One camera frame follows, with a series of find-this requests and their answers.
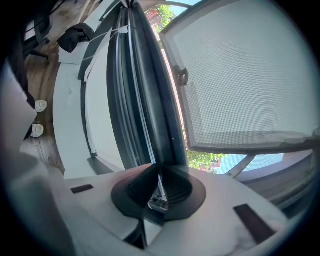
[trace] sky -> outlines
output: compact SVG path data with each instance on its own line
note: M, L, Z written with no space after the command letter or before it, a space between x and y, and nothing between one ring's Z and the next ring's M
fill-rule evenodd
M183 3L183 4L188 4L193 6L194 4L200 2L201 0L175 0L175 2ZM182 12L186 10L186 8L178 7L178 6L171 6L171 10L174 12L175 15L179 15Z
M273 165L275 163L281 162L284 154L262 154L257 155L253 161L244 169L244 172L259 169L262 167L266 167L269 165ZM217 174L225 174L230 171L234 166L236 166L242 159L244 159L246 155L243 154L230 154L228 156L224 156L221 159L221 166L219 168L215 168L217 170Z

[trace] black rectangular slot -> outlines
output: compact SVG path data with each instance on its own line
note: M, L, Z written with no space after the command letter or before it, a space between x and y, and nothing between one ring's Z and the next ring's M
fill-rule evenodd
M86 184L86 185L82 185L82 186L73 187L73 188L71 188L71 191L72 191L72 193L77 194L77 193L81 193L81 192L84 192L87 190L91 190L93 188L94 187L92 185Z
M261 244L276 233L249 205L243 204L233 209L257 244Z

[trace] window handle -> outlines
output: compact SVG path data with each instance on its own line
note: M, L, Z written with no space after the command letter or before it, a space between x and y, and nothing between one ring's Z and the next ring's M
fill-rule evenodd
M174 66L174 72L175 72L178 85L181 87L185 87L188 84L188 80L189 80L188 70L186 68L181 70L181 68L178 65L176 65Z

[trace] green leaves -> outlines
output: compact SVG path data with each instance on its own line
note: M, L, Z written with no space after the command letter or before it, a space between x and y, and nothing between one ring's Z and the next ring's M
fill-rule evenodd
M225 154L211 154L205 152L196 152L192 150L187 150L186 155L188 158L188 166L195 169L200 169L200 167L205 167L208 170L211 166L211 161L213 159L222 158Z
M174 17L174 12L171 10L171 7L169 5L157 5L154 8L160 17L162 18L161 21L161 27L160 26L155 26L156 31L159 33L163 28L165 28L172 20Z

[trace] window screen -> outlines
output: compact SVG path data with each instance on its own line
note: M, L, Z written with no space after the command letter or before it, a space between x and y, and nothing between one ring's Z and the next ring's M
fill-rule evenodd
M175 78L187 71L186 84L175 85L189 149L263 151L314 139L319 73L302 35L270 2L204 1L160 38Z

